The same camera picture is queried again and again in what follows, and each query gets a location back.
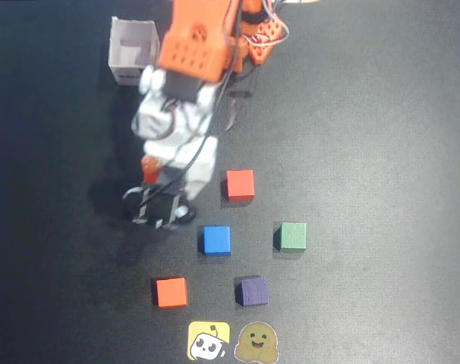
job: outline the red cube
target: red cube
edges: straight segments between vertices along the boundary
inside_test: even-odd
[[[252,201],[255,196],[254,171],[227,171],[227,187],[230,202]]]

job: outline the sticker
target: sticker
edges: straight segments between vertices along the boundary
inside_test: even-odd
[[[245,326],[235,347],[235,358],[241,362],[273,364],[279,360],[277,334],[263,322],[253,322]]]
[[[230,325],[226,322],[190,323],[187,336],[187,357],[191,360],[214,360],[229,352]]]

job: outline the yellow sticker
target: yellow sticker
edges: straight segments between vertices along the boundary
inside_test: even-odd
[[[187,357],[191,360],[215,360],[229,352],[230,325],[226,322],[190,323],[187,334]]]

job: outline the cube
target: cube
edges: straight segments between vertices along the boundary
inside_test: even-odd
[[[229,226],[206,226],[203,252],[205,256],[230,256],[232,232]]]
[[[254,171],[227,171],[229,202],[248,202],[254,199]]]
[[[269,303],[269,287],[267,279],[246,278],[241,282],[242,306],[259,306]]]
[[[160,308],[187,306],[186,279],[160,279],[156,282],[156,289]]]
[[[306,250],[305,222],[283,222],[281,224],[281,239],[279,251],[282,253],[302,253]]]

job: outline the orange motor housing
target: orange motor housing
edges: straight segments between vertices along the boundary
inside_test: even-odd
[[[232,47],[239,6],[240,0],[174,0],[159,67],[218,83]]]

